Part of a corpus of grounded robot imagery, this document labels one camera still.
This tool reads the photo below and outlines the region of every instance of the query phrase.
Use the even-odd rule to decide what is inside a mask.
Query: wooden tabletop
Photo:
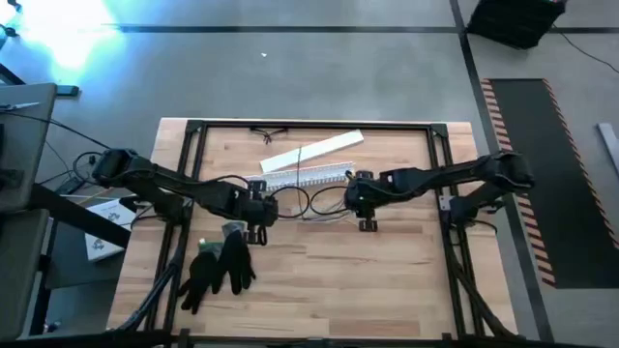
[[[177,167],[186,123],[187,119],[162,119],[153,162]],[[454,162],[475,159],[470,124],[447,126]],[[200,179],[260,174],[261,160],[343,132],[293,129],[275,135],[273,142],[265,145],[262,136],[248,129],[211,128]],[[354,161],[355,170],[372,170],[376,175],[400,167],[430,168],[422,132],[363,130],[363,136],[361,144],[301,166]],[[193,152],[189,159],[187,174],[193,167]],[[460,191],[467,193],[475,186],[464,185]],[[309,193],[318,189],[311,188]],[[333,206],[341,201],[342,193],[343,189],[328,191],[319,196],[316,206]],[[277,199],[281,214],[299,212],[296,192],[283,191]],[[251,288],[234,296],[226,279],[218,295],[207,294],[196,315],[181,310],[179,301],[174,331],[190,328],[196,335],[295,338],[456,335],[434,194],[380,208],[376,217],[376,233],[360,232],[354,215],[331,222],[278,220],[268,230],[267,246],[251,246],[257,273]],[[189,276],[198,240],[220,241],[224,223],[224,219],[196,206],[183,281]],[[515,332],[494,233],[482,225],[467,232],[480,293],[505,326]],[[151,288],[162,235],[163,223],[155,220],[141,221],[133,229],[108,319],[110,328],[122,324]],[[467,329],[472,332],[468,301],[465,295],[462,298]],[[167,289],[160,301],[158,328],[166,301]]]

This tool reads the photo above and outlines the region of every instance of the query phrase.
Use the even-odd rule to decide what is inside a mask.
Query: black floor mat
[[[482,87],[499,146],[525,155],[536,178],[535,188],[516,199],[542,281],[618,288],[619,236],[547,81],[491,79]]]

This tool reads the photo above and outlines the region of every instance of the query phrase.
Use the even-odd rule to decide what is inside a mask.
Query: gray floor
[[[466,22],[476,0],[459,2]],[[53,117],[144,156],[152,151],[161,117],[466,121],[473,125],[480,153],[487,152],[455,34],[119,34],[96,25],[452,26],[448,0],[180,3],[72,2],[77,23],[73,30],[66,22],[46,22],[42,29],[36,21],[41,16],[25,20],[29,14],[24,12],[28,25],[22,38],[6,42],[0,61],[29,83],[79,85],[79,99],[58,100]],[[557,25],[619,26],[617,13],[616,1],[572,0]],[[53,25],[65,31],[58,34]],[[619,35],[570,38],[619,67]],[[559,35],[547,35],[529,51],[473,36],[470,41],[480,77],[549,80],[610,219],[619,225],[619,196],[614,194],[619,179],[593,128],[609,122],[619,130],[619,75]],[[67,161],[83,151],[99,150],[55,128],[47,140]],[[46,149],[39,179],[63,170]],[[504,217],[497,222],[501,231],[508,228]],[[510,234],[501,233],[499,244],[518,328],[536,338]],[[65,333],[100,331],[113,289],[108,283],[55,292],[49,319],[62,319]],[[543,294],[558,341],[608,347],[619,341],[619,291],[543,287]]]

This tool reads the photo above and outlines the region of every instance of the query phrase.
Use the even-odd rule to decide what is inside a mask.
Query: desk
[[[186,123],[187,119],[161,120],[153,162],[177,167]],[[470,125],[447,126],[454,162],[475,159]],[[259,174],[260,160],[343,132],[291,129],[265,145],[262,136],[249,129],[210,128],[200,179],[230,173]],[[376,174],[398,167],[430,167],[424,134],[363,130],[363,135],[362,144],[305,161],[302,166],[352,160],[356,170],[368,169]],[[192,153],[189,159],[191,168]],[[460,192],[475,187],[463,185]],[[339,201],[341,193],[325,193],[317,200],[318,207]],[[282,214],[294,214],[299,209],[294,191],[283,192],[278,200]],[[354,216],[331,223],[278,220],[268,231],[267,246],[251,246],[257,273],[251,289],[234,296],[226,280],[218,295],[207,294],[195,316],[181,310],[178,302],[174,332],[189,328],[192,335],[295,338],[440,338],[442,333],[454,334],[434,193],[378,209],[376,214],[376,233],[359,232]],[[222,218],[194,208],[183,281],[197,254],[198,240],[221,240],[222,224]],[[110,328],[122,324],[151,288],[162,234],[163,223],[156,220],[143,220],[133,229],[108,319]],[[515,332],[496,238],[483,226],[469,228],[468,237],[480,293],[505,326]],[[163,293],[157,328],[162,326],[166,302],[167,294]],[[462,303],[467,329],[471,329],[467,301]]]

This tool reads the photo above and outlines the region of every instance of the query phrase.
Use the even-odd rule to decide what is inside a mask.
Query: black glove
[[[251,267],[250,249],[243,239],[242,229],[243,224],[240,222],[229,222],[223,226],[223,234],[226,237],[218,262],[220,275],[217,277],[217,282],[213,283],[214,294],[220,292],[221,282],[226,273],[230,274],[230,284],[234,295],[239,295],[241,288],[249,289],[251,280],[255,279],[255,273]]]
[[[215,277],[219,274],[217,267],[217,257],[213,251],[201,251],[197,254],[190,265],[190,278],[178,290],[179,297],[184,296],[188,290],[190,292],[181,304],[181,309],[191,308],[192,314],[197,312],[206,290],[214,284]]]

